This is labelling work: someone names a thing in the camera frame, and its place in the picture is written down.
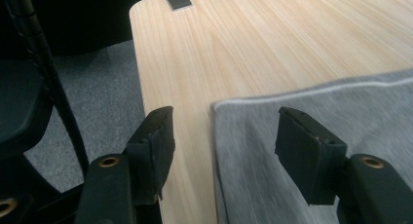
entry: gray fabric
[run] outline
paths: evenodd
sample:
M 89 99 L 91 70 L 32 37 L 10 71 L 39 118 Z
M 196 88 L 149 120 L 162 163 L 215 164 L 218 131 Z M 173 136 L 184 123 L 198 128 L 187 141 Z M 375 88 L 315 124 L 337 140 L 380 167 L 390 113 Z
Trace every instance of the gray fabric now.
M 56 57 L 55 62 L 90 161 L 121 153 L 144 118 L 133 42 L 82 56 Z M 25 155 L 59 191 L 83 182 L 55 110 L 44 137 Z
M 338 223 L 336 206 L 307 206 L 275 155 L 278 110 L 310 114 L 348 143 L 347 156 L 390 162 L 413 188 L 413 70 L 211 106 L 220 223 Z

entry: black chair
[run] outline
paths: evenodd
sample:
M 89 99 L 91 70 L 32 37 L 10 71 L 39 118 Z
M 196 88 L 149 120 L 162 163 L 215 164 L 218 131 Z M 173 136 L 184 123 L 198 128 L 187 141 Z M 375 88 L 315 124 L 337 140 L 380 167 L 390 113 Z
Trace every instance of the black chair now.
M 32 61 L 0 63 L 0 193 L 26 191 L 41 205 L 59 192 L 33 168 L 23 153 L 42 138 L 53 106 L 68 131 L 84 176 L 89 161 L 31 1 L 5 2 Z

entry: black object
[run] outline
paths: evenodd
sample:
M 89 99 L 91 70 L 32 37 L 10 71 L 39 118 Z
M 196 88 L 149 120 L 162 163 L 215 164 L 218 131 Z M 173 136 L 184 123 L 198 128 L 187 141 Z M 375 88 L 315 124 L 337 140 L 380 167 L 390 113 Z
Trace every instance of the black object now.
M 130 156 L 131 172 L 137 181 L 133 187 L 136 205 L 152 205 L 162 198 L 162 188 L 169 174 L 175 142 L 172 107 L 152 111 L 128 141 L 124 153 Z
M 0 191 L 0 205 L 9 200 L 18 202 L 15 206 L 5 204 L 6 207 L 0 209 L 0 223 L 7 220 L 8 223 L 46 224 L 161 224 L 158 197 L 168 177 L 174 151 L 172 111 L 170 106 L 154 110 L 131 138 L 130 142 L 137 138 L 150 139 L 149 152 L 146 151 L 147 144 L 129 143 L 123 154 L 100 157 L 91 164 L 84 184 L 62 194 L 56 193 L 51 200 L 43 201 L 51 194 L 48 190 L 50 185 L 40 174 L 36 171 L 24 174 L 35 177 L 30 184 L 33 189 L 18 187 L 13 191 Z M 148 164 L 148 161 L 140 160 L 140 152 L 150 154 L 151 168 L 140 168 Z M 15 174 L 15 177 L 21 177 L 21 174 Z M 144 205 L 147 202 L 140 199 L 146 197 L 151 198 L 150 205 Z M 10 208 L 11 211 L 3 215 L 3 211 Z
M 132 39 L 130 8 L 140 0 L 32 0 L 54 56 L 75 56 Z M 0 58 L 27 58 L 0 1 Z
M 12 157 L 22 154 L 25 150 L 33 147 L 35 144 L 19 144 L 20 142 L 38 142 L 39 136 L 42 136 L 46 128 L 47 121 L 50 118 L 51 107 L 45 100 L 43 94 L 44 89 L 56 107 L 56 110 L 63 121 L 64 126 L 72 141 L 73 147 L 76 152 L 76 156 L 79 160 L 79 164 L 82 169 L 82 173 L 86 175 L 88 170 L 89 161 L 86 154 L 82 135 L 76 123 L 76 119 L 73 116 L 66 94 L 63 90 L 63 86 L 57 76 L 55 65 L 52 55 L 50 53 L 48 43 L 46 42 L 42 28 L 37 20 L 34 8 L 30 0 L 5 0 L 6 6 L 9 10 L 10 16 L 14 21 L 20 37 L 26 44 L 27 51 L 33 58 L 33 64 L 37 68 L 38 73 L 42 81 L 37 80 L 32 76 L 24 74 L 24 78 L 19 75 L 14 75 L 10 69 L 14 69 L 14 65 L 11 64 L 11 68 L 2 69 L 3 79 L 9 79 L 0 86 L 6 90 L 5 96 L 9 98 L 9 101 L 19 101 L 13 105 L 1 106 L 2 115 L 15 116 L 18 113 L 23 113 L 24 119 L 12 118 L 9 119 L 9 123 L 5 123 L 8 126 L 14 126 L 15 129 L 8 129 L 7 134 L 2 134 L 2 141 L 0 141 L 0 150 L 4 158 Z M 20 83 L 19 87 L 14 87 L 14 82 Z M 24 82 L 34 83 L 31 87 L 25 87 Z M 31 88 L 37 88 L 34 91 L 28 90 Z
M 386 161 L 347 145 L 306 113 L 280 109 L 276 154 L 309 205 L 340 202 L 341 224 L 413 223 L 413 193 Z
M 121 223 L 162 223 L 157 196 L 162 196 L 174 151 L 172 108 L 156 110 L 139 127 L 144 131 L 137 135 L 150 142 L 144 145 L 149 151 L 143 150 L 149 153 L 149 156 L 145 155 L 149 161 L 141 162 L 127 152 L 127 156 L 116 156 L 122 160 L 119 163 L 121 167 L 101 171 L 95 169 L 94 164 L 85 190 L 79 186 L 60 194 L 23 156 L 23 152 L 33 147 L 43 136 L 52 104 L 66 126 L 84 175 L 89 167 L 88 157 L 31 1 L 5 0 L 5 3 L 40 78 L 34 75 L 33 65 L 24 61 L 12 61 L 11 68 L 0 70 L 4 72 L 4 76 L 1 76 L 4 80 L 0 84 L 5 87 L 1 89 L 4 92 L 2 97 L 7 98 L 0 102 L 0 113 L 2 120 L 8 120 L 0 129 L 0 223 L 73 223 L 76 213 L 80 215 L 79 223 L 90 223 L 102 212 L 110 213 L 103 223 L 112 223 L 111 220 Z M 131 152 L 137 152 L 138 156 L 139 150 L 133 147 L 136 145 L 129 145 L 128 148 Z M 133 168 L 137 168 L 132 173 L 129 172 L 129 159 L 133 162 Z M 106 167 L 110 162 L 104 161 L 100 166 Z M 140 167 L 148 166 L 148 162 L 150 171 L 141 170 Z M 151 184 L 154 189 L 143 191 L 155 199 L 151 205 L 132 204 L 132 200 L 137 201 L 135 197 L 140 197 L 141 190 L 135 189 L 133 192 L 130 188 L 144 188 L 145 183 Z M 84 198 L 79 209 L 81 193 Z M 91 206 L 90 199 L 93 199 L 95 207 Z M 114 203 L 122 211 L 109 211 L 113 209 Z
M 128 156 L 110 154 L 91 163 L 76 224 L 135 222 Z

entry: light wood tabletop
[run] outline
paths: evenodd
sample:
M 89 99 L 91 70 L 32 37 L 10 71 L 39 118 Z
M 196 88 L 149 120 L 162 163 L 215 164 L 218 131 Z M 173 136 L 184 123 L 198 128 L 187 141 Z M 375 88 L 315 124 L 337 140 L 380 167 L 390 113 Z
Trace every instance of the light wood tabletop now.
M 167 224 L 217 222 L 213 102 L 413 67 L 413 0 L 191 1 L 131 9 L 145 112 L 174 107 Z

